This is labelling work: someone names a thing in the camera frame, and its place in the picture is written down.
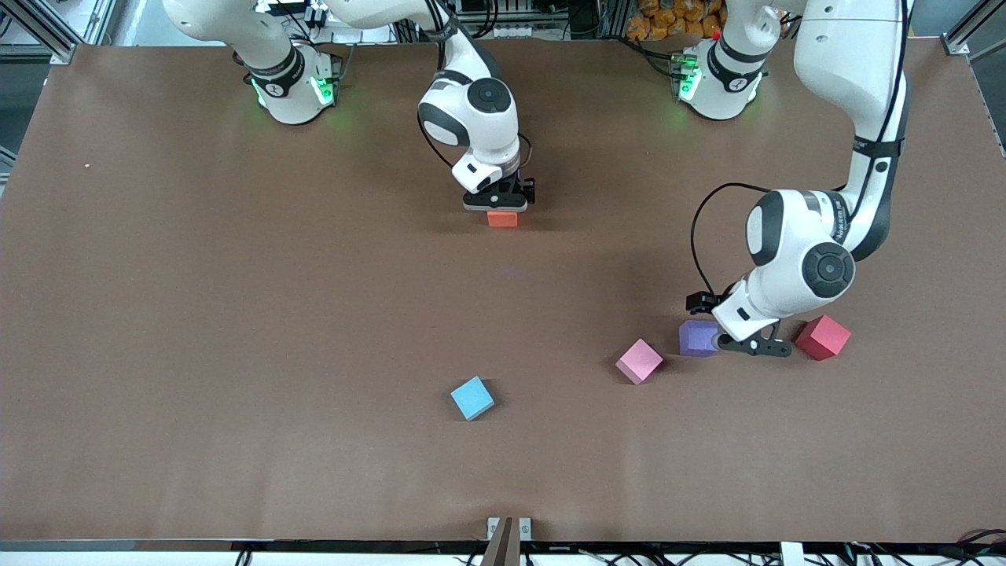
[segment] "orange cube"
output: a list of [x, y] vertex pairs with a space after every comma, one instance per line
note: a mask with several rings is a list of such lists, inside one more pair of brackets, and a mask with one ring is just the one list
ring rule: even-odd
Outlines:
[[490, 227], [517, 227], [517, 212], [489, 210], [486, 217]]

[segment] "pink cube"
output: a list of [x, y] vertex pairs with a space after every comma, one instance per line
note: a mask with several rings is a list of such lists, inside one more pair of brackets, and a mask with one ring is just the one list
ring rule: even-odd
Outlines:
[[629, 352], [622, 356], [615, 367], [622, 370], [622, 373], [629, 378], [629, 381], [639, 385], [643, 383], [643, 380], [649, 378], [650, 374], [663, 361], [664, 359], [657, 354], [657, 351], [653, 350], [650, 345], [641, 339], [632, 345]]
[[838, 356], [851, 336], [852, 333], [835, 323], [835, 320], [824, 316], [808, 323], [796, 344], [807, 356], [820, 362]]

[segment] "green led light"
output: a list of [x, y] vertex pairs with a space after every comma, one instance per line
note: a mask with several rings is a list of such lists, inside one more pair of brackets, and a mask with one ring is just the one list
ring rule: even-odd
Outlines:
[[681, 81], [681, 88], [678, 96], [682, 100], [690, 101], [695, 96], [695, 88], [702, 79], [702, 69], [696, 68], [687, 78]]
[[315, 89], [315, 95], [318, 96], [318, 102], [322, 105], [328, 106], [335, 100], [332, 84], [328, 80], [319, 80], [312, 76], [311, 87]]
[[762, 81], [762, 76], [763, 74], [760, 72], [758, 77], [754, 78], [754, 82], [751, 84], [751, 93], [747, 96], [747, 102], [751, 102], [758, 96], [758, 85]]
[[259, 95], [259, 106], [266, 108], [266, 100], [263, 99], [262, 88], [259, 87], [259, 83], [255, 81], [255, 78], [252, 79], [252, 85], [255, 86], [255, 91]]

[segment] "black clamp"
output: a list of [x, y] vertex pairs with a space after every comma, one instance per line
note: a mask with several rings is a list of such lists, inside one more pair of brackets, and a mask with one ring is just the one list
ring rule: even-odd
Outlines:
[[772, 327], [772, 335], [766, 339], [761, 334], [754, 334], [743, 342], [736, 342], [729, 335], [716, 337], [716, 348], [726, 352], [740, 352], [750, 356], [771, 356], [773, 358], [789, 358], [793, 354], [793, 343], [777, 338], [779, 323]]
[[524, 208], [534, 204], [534, 178], [521, 179], [518, 170], [475, 194], [466, 192], [463, 200], [469, 209]]
[[720, 304], [723, 299], [706, 292], [699, 292], [688, 296], [685, 300], [685, 309], [692, 317], [696, 315], [712, 315], [712, 310]]
[[[712, 310], [719, 306], [725, 296], [716, 296], [708, 292], [699, 292], [688, 296], [685, 309], [692, 317], [696, 315], [712, 315]], [[740, 352], [750, 356], [771, 356], [773, 358], [789, 358], [793, 354], [793, 344], [779, 339], [779, 323], [771, 327], [772, 335], [766, 339], [761, 334], [754, 334], [742, 342], [736, 342], [729, 335], [718, 335], [716, 348], [725, 352]]]

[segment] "red cube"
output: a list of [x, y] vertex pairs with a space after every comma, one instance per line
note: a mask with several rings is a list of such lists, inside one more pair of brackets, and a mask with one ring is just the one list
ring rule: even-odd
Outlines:
[[804, 327], [797, 338], [797, 347], [818, 362], [834, 358], [842, 352], [845, 343], [849, 342], [852, 333], [835, 323], [835, 320], [824, 316], [815, 319]]

